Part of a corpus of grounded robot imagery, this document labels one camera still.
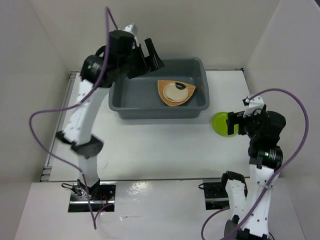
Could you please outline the green round plate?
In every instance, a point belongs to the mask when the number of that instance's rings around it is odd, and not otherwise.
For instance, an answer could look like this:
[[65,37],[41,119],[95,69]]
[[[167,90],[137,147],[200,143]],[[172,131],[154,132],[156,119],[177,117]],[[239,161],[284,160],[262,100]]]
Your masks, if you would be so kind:
[[228,113],[221,111],[217,112],[211,120],[211,125],[214,131],[222,136],[222,137],[233,137],[238,134],[239,126],[236,124],[234,126],[234,133],[231,135],[228,135],[228,126],[227,126],[227,118],[228,118]]

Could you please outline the orange woven triangular basket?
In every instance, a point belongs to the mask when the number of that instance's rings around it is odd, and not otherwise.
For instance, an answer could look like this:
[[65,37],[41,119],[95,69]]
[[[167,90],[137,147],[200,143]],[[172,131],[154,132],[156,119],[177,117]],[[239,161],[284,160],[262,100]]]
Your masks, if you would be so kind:
[[[165,97],[164,97],[164,94],[163,94],[163,90],[164,90],[164,87],[170,83],[174,83],[174,82],[178,82],[178,83],[182,83],[182,84],[185,84],[187,89],[188,89],[188,96],[185,100],[181,101],[181,102],[172,102],[172,101],[169,101],[167,100]],[[164,80],[164,79],[159,79],[157,81],[157,91],[158,91],[158,95],[160,96],[161,100],[169,107],[177,107],[177,106],[180,106],[184,103],[186,103],[194,94],[196,90],[196,86],[195,85],[192,85],[192,84],[189,84],[189,83],[186,83],[186,82],[182,82],[182,81],[177,81],[177,80]]]

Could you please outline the cream plate with black mark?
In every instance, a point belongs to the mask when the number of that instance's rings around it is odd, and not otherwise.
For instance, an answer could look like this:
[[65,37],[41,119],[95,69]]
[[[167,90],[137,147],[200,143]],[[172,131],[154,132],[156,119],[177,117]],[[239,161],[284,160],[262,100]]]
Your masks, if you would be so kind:
[[178,103],[188,97],[189,90],[184,83],[172,82],[164,87],[163,95],[167,100]]

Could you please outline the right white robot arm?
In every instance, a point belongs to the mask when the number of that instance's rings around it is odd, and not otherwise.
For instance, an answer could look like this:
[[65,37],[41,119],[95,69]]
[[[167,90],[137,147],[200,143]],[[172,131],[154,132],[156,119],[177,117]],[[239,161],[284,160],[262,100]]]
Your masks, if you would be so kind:
[[250,139],[249,183],[245,177],[233,171],[226,171],[219,184],[220,193],[228,197],[231,218],[224,227],[224,236],[229,240],[269,239],[269,210],[274,183],[274,173],[282,166],[283,152],[278,146],[280,133],[286,126],[286,119],[274,111],[259,108],[250,116],[241,112],[227,114],[227,134],[235,132]]

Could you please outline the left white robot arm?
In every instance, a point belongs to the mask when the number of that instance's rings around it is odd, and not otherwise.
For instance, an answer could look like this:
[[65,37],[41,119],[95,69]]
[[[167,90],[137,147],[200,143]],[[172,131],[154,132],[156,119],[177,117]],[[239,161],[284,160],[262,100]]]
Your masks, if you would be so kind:
[[100,193],[97,162],[104,143],[93,135],[92,128],[104,98],[121,77],[133,79],[165,66],[151,38],[144,41],[148,56],[129,31],[113,30],[107,40],[106,45],[84,60],[76,107],[67,126],[55,134],[77,156],[80,168],[77,185],[88,200],[94,200]]

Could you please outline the grey plastic bin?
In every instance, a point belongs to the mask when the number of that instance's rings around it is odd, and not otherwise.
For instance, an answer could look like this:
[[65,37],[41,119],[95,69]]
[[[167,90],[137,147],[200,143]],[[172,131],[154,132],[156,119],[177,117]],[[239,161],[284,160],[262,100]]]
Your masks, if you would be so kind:
[[[124,120],[194,119],[210,105],[203,62],[198,57],[164,58],[164,67],[136,78],[123,76],[110,88],[109,108]],[[168,106],[158,92],[158,81],[179,81],[195,86],[191,98],[180,106]]]

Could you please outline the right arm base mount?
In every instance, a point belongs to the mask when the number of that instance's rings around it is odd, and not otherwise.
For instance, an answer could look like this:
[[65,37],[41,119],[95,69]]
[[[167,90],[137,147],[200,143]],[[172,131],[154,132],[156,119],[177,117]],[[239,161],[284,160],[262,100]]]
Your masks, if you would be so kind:
[[229,207],[229,198],[220,178],[204,179],[198,188],[204,193],[205,209],[221,210]]

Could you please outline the aluminium table edge rail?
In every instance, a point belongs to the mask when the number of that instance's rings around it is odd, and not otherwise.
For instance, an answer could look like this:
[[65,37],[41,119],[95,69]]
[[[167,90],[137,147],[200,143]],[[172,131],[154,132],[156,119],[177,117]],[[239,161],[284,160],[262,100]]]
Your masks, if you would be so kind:
[[[77,73],[78,73],[78,71],[71,71],[70,72],[67,90],[66,90],[66,93],[65,93],[65,96],[63,99],[63,103],[62,103],[62,108],[69,106],[70,99],[72,98],[72,92],[73,92]],[[56,124],[55,130],[54,130],[54,133],[53,133],[53,139],[52,139],[50,147],[49,147],[49,151],[51,153],[53,153],[57,148],[56,143],[55,143],[55,141],[56,141],[55,134],[58,130],[60,130],[63,127],[65,116],[66,116],[66,113],[64,111],[60,112],[58,115],[57,124]],[[48,154],[46,157],[46,161],[45,161],[42,173],[41,173],[40,182],[47,183],[50,181],[52,167],[53,167],[53,157],[50,154]]]

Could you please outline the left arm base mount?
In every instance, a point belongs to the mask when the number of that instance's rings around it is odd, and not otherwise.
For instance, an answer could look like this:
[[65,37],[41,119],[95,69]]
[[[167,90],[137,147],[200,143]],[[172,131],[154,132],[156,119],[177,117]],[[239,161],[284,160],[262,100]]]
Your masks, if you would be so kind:
[[[70,190],[70,199],[68,205],[69,213],[89,212],[88,199],[83,189],[77,182],[72,184],[62,183],[61,187]],[[103,212],[113,212],[115,210],[116,183],[110,181],[101,181],[98,188],[90,196],[92,210],[97,212],[103,207]]]

